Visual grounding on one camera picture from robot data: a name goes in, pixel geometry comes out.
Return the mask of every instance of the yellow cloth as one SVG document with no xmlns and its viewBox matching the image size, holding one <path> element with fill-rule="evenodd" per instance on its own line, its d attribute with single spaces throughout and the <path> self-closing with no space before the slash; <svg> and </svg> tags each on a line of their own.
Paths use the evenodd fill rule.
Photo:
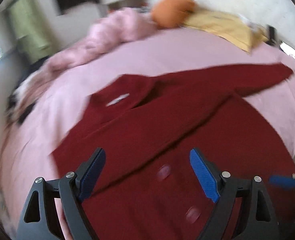
<svg viewBox="0 0 295 240">
<path fill-rule="evenodd" d="M 225 12 L 201 10 L 192 14 L 184 25 L 222 37 L 247 52 L 268 40 L 263 28 L 253 32 L 238 16 Z"/>
<path fill-rule="evenodd" d="M 57 52 L 54 37 L 36 0 L 18 0 L 9 8 L 9 18 L 15 38 L 26 52 L 30 63 Z"/>
</svg>

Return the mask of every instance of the green curtain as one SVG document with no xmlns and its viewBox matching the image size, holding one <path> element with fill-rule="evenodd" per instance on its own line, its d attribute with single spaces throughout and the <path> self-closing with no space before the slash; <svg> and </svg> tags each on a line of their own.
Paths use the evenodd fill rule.
<svg viewBox="0 0 295 240">
<path fill-rule="evenodd" d="M 19 48 L 27 54 L 30 63 L 57 52 L 54 35 L 36 0 L 17 0 L 8 10 Z"/>
</svg>

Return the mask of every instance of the pink blanket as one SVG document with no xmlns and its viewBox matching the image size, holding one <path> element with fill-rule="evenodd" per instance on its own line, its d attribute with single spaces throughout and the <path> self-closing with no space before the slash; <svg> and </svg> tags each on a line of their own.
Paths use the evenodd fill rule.
<svg viewBox="0 0 295 240">
<path fill-rule="evenodd" d="M 132 8 L 124 8 L 92 25 L 88 35 L 72 47 L 49 58 L 39 71 L 30 75 L 15 91 L 17 105 L 12 114 L 16 121 L 26 107 L 38 99 L 62 72 L 86 64 L 120 43 L 136 41 L 155 32 L 155 24 Z"/>
<path fill-rule="evenodd" d="M 51 152 L 80 120 L 88 96 L 117 76 L 125 73 L 156 76 L 214 65 L 275 62 L 289 66 L 294 75 L 246 100 L 269 121 L 294 156 L 295 60 L 264 43 L 248 54 L 203 31 L 164 30 L 144 40 L 122 44 L 88 64 L 65 71 L 40 97 L 23 125 L 10 127 L 1 156 L 0 186 L 13 226 L 17 227 L 34 179 L 58 178 Z"/>
</svg>

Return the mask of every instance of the pink fluffy blanket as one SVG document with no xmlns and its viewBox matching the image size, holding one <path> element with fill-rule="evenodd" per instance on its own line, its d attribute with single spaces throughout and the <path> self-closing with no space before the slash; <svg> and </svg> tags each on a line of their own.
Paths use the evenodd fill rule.
<svg viewBox="0 0 295 240">
<path fill-rule="evenodd" d="M 65 70 L 84 65 L 123 42 L 136 41 L 155 32 L 155 24 L 134 9 L 124 8 L 93 24 L 88 35 L 72 47 L 58 52 L 31 74 L 14 92 L 17 104 L 12 113 L 16 121 L 26 107 L 37 100 Z"/>
</svg>

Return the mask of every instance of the metal screw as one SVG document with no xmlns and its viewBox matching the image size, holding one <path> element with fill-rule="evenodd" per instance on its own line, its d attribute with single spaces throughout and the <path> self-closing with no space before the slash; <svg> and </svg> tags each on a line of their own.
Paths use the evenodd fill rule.
<svg viewBox="0 0 295 240">
<path fill-rule="evenodd" d="M 259 176 L 255 176 L 255 177 L 254 177 L 254 180 L 255 180 L 256 182 L 261 182 L 261 181 L 262 181 L 261 177 L 259 177 Z"/>
<path fill-rule="evenodd" d="M 228 171 L 224 171 L 224 172 L 222 172 L 222 176 L 225 178 L 229 178 L 229 177 L 231 177 L 231 174 Z"/>
<path fill-rule="evenodd" d="M 37 184 L 39 184 L 39 183 L 41 183 L 42 182 L 42 178 L 41 177 L 38 177 L 36 180 L 35 180 L 35 183 L 37 183 Z"/>
<path fill-rule="evenodd" d="M 68 172 L 65 176 L 66 176 L 67 178 L 73 178 L 74 175 L 75 175 L 75 173 L 74 173 L 73 171 L 70 171 L 70 172 Z"/>
</svg>

